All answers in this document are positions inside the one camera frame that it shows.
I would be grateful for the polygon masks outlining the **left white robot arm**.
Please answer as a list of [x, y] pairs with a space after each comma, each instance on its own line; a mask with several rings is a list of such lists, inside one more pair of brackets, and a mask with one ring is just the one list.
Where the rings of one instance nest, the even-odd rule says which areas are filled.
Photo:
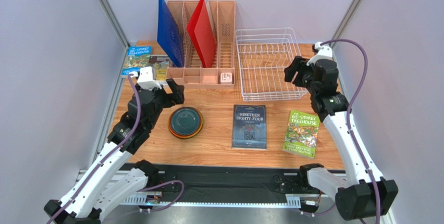
[[59, 200], [50, 200], [44, 211], [48, 223], [102, 223], [121, 202], [136, 192], [160, 191], [167, 183], [159, 170], [141, 160], [119, 181], [109, 185], [116, 172], [149, 138], [163, 109], [184, 103], [184, 86], [166, 80], [171, 93], [155, 81], [131, 83], [134, 95], [128, 110], [113, 127], [102, 151], [73, 188]]

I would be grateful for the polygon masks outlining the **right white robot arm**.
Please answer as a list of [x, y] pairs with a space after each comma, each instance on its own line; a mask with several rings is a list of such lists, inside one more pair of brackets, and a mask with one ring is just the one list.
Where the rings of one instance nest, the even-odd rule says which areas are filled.
[[336, 62], [330, 59], [312, 62], [297, 56], [284, 73], [286, 82], [309, 92], [312, 109], [330, 133], [347, 175], [343, 180], [321, 164], [303, 165], [298, 173], [299, 186], [328, 195], [346, 221], [373, 217], [380, 223], [399, 189], [394, 180], [384, 178], [364, 147], [351, 104], [338, 92]]

